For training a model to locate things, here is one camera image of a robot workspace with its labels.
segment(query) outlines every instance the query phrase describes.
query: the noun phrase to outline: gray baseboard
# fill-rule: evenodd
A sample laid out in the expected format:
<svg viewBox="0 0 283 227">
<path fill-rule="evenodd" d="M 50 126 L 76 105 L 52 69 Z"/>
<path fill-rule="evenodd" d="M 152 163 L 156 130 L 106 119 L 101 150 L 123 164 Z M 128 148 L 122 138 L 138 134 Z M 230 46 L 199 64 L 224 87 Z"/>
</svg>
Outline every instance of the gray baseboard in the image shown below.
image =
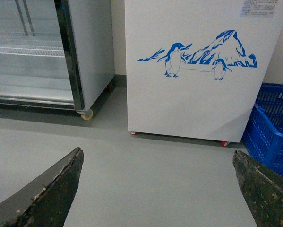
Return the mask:
<svg viewBox="0 0 283 227">
<path fill-rule="evenodd" d="M 127 76 L 126 75 L 115 75 L 113 79 L 114 87 L 127 87 Z"/>
</svg>

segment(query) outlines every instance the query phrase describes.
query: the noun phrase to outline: white chest freezer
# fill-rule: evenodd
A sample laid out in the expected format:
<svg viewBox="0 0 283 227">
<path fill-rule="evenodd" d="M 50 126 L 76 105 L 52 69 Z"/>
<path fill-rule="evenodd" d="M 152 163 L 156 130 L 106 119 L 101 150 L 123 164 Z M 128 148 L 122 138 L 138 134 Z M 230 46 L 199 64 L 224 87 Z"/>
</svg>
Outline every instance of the white chest freezer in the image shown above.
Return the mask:
<svg viewBox="0 0 283 227">
<path fill-rule="evenodd" d="M 125 0 L 129 131 L 239 142 L 283 0 Z"/>
</svg>

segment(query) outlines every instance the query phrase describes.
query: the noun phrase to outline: refrigerator glass door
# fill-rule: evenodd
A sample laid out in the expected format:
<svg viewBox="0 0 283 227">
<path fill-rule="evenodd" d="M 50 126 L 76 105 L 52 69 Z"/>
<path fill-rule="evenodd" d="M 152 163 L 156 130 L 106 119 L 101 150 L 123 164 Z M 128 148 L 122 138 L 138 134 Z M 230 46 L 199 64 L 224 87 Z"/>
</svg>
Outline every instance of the refrigerator glass door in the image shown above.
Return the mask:
<svg viewBox="0 0 283 227">
<path fill-rule="evenodd" d="M 0 0 L 0 102 L 74 108 L 53 0 Z"/>
</svg>

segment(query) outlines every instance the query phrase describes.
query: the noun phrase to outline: display fridge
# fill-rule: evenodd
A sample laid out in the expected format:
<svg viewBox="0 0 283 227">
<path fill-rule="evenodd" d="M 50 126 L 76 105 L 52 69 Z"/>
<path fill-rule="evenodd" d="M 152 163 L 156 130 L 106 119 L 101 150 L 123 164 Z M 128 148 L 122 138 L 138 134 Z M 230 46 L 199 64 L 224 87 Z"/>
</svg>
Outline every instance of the display fridge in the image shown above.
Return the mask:
<svg viewBox="0 0 283 227">
<path fill-rule="evenodd" d="M 110 0 L 0 0 L 0 103 L 91 105 L 114 76 Z"/>
<path fill-rule="evenodd" d="M 131 134 L 240 142 L 283 0 L 125 0 L 125 22 Z"/>
</svg>

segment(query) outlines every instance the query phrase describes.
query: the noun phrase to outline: dark pointed object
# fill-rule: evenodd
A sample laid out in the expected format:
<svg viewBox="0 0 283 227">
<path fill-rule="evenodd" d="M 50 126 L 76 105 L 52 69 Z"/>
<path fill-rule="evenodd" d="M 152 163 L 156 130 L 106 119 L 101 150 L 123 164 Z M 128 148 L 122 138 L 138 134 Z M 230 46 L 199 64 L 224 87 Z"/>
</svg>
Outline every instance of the dark pointed object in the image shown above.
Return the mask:
<svg viewBox="0 0 283 227">
<path fill-rule="evenodd" d="M 0 227 L 62 227 L 78 189 L 84 153 L 76 148 L 0 203 Z"/>
<path fill-rule="evenodd" d="M 242 151 L 235 151 L 233 164 L 258 227 L 283 227 L 283 177 Z"/>
</svg>

